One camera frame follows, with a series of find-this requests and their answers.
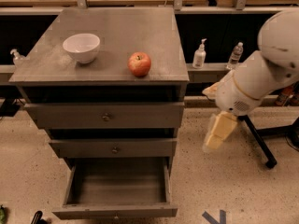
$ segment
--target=apple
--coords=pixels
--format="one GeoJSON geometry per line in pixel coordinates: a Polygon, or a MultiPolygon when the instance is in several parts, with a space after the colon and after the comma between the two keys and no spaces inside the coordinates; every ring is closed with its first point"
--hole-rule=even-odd
{"type": "Polygon", "coordinates": [[[142,51],[135,52],[128,60],[128,67],[134,76],[146,76],[151,67],[150,56],[142,51]]]}

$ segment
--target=tile floor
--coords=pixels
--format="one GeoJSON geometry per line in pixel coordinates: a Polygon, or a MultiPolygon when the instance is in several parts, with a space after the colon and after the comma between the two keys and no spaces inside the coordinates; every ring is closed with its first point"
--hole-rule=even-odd
{"type": "MultiPolygon", "coordinates": [[[[285,137],[267,139],[278,160],[274,169],[267,169],[266,158],[244,123],[220,149],[204,153],[206,125],[218,111],[201,98],[186,100],[171,174],[177,216],[117,221],[58,219],[51,209],[62,204],[67,166],[25,111],[2,118],[0,204],[6,208],[7,224],[30,224],[37,210],[52,224],[298,224],[299,153],[285,137]],[[222,221],[221,210],[226,215],[222,221]]],[[[298,113],[298,107],[264,105],[250,117],[257,128],[264,128],[291,124],[298,113]]]]}

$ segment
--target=open drawer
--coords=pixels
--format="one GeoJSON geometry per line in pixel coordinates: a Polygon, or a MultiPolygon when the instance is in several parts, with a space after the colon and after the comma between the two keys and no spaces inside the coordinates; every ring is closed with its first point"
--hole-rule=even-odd
{"type": "Polygon", "coordinates": [[[174,217],[165,158],[78,159],[60,219],[174,217]]]}

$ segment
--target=pump bottle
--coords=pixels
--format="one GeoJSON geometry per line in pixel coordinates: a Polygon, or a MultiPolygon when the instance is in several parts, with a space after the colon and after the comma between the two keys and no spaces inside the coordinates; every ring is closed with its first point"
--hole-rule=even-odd
{"type": "Polygon", "coordinates": [[[200,44],[199,48],[194,53],[192,66],[195,69],[200,69],[204,66],[204,62],[205,62],[205,58],[206,58],[205,41],[206,41],[206,39],[202,39],[202,43],[200,44]]]}
{"type": "Polygon", "coordinates": [[[12,61],[16,66],[21,64],[21,60],[25,60],[25,57],[20,55],[17,49],[12,49],[10,55],[12,55],[12,61]]]}

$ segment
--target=gray cabinet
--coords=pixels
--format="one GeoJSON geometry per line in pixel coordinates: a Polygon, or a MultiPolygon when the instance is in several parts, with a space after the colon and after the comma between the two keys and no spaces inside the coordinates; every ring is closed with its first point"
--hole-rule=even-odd
{"type": "Polygon", "coordinates": [[[66,9],[11,78],[71,170],[60,219],[176,215],[170,179],[189,77],[174,21],[171,8],[66,9]],[[62,50],[74,31],[103,40],[92,63],[62,50]],[[152,59],[145,77],[126,67],[134,49],[152,59]]]}

